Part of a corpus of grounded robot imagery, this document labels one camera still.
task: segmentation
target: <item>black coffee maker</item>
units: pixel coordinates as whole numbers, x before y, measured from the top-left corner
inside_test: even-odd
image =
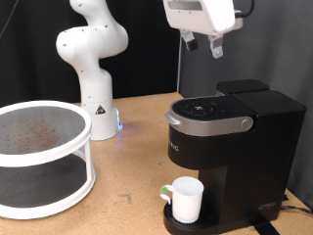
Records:
[[[171,234],[220,234],[280,212],[305,107],[257,80],[220,82],[217,94],[176,101],[165,115],[169,158],[204,185],[196,222],[165,206]]]

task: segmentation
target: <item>round rack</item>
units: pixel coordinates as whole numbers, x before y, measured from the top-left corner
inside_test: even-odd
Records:
[[[91,118],[75,105],[33,101],[0,109],[0,216],[43,217],[82,200],[96,179],[91,133]]]

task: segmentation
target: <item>button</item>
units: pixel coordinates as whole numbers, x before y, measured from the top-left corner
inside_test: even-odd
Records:
[[[253,125],[253,121],[250,119],[244,119],[242,122],[242,129],[243,130],[249,130]]]

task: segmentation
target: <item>white mug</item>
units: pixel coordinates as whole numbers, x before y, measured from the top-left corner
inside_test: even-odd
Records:
[[[160,196],[170,205],[170,198],[164,192],[171,191],[174,218],[183,223],[193,223],[199,218],[203,189],[204,186],[198,179],[183,176],[175,179],[172,185],[163,185]]]

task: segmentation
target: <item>coffee maker drip tray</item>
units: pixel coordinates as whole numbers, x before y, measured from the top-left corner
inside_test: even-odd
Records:
[[[177,235],[202,235],[217,234],[217,221],[208,213],[204,205],[201,206],[199,219],[193,223],[177,221],[172,213],[172,204],[164,207],[164,225],[170,234]]]

